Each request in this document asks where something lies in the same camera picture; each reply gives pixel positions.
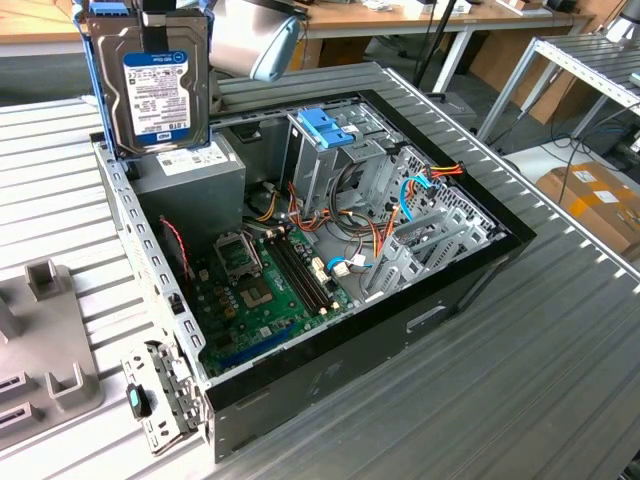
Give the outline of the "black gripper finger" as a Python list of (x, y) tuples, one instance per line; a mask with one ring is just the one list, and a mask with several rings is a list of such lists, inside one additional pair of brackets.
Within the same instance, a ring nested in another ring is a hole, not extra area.
[(141, 2), (141, 38), (145, 51), (166, 50), (166, 12), (162, 1)]

